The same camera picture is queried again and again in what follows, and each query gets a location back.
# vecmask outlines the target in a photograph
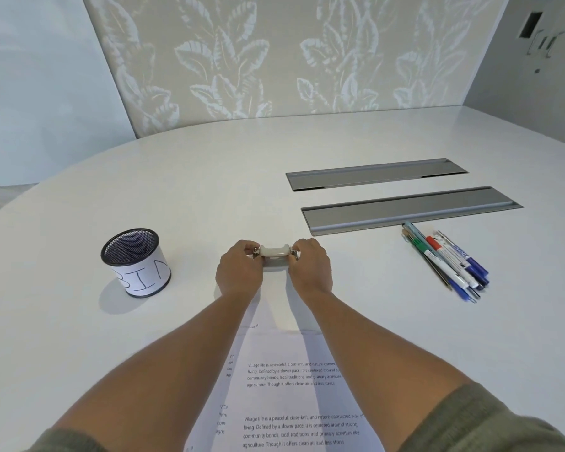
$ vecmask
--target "white table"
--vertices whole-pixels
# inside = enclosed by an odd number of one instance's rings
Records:
[[[439,157],[470,174],[301,192],[285,176]],[[219,257],[237,239],[309,237],[305,206],[487,185],[524,208],[429,224],[490,271],[479,304],[443,288],[399,227],[320,237],[334,292],[565,432],[565,144],[450,107],[177,129],[99,154],[7,205],[0,451],[28,446],[148,336],[209,304]],[[158,232],[173,277],[121,313],[105,300],[115,284],[99,251],[133,227]]]

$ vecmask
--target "hand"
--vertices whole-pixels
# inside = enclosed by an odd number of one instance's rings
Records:
[[[263,259],[247,256],[258,247],[260,245],[254,241],[241,240],[221,257],[216,282],[222,295],[241,295],[249,299],[256,296],[264,278]]]
[[[299,250],[301,256],[299,259],[289,256],[288,274],[299,296],[305,301],[314,294],[331,293],[331,260],[320,243],[314,238],[300,239],[293,249]]]

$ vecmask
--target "person's left hand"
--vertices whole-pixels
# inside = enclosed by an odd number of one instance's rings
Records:
[[[254,241],[238,241],[220,259],[216,271],[216,282],[222,295],[241,295],[249,299],[256,296],[264,278],[263,258],[250,258]]]

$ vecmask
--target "mesh pencil cup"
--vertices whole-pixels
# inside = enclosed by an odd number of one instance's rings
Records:
[[[113,236],[100,257],[135,298],[147,298],[162,291],[172,278],[159,247],[159,236],[148,228],[133,228]]]

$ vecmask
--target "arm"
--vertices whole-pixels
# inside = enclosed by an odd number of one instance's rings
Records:
[[[315,239],[289,257],[293,286],[314,314],[339,370],[387,452],[470,380],[452,365],[354,311],[332,290],[331,264]]]
[[[224,365],[247,306],[260,288],[257,243],[239,241],[220,260],[214,303],[120,364],[57,421],[110,451],[180,451]]]

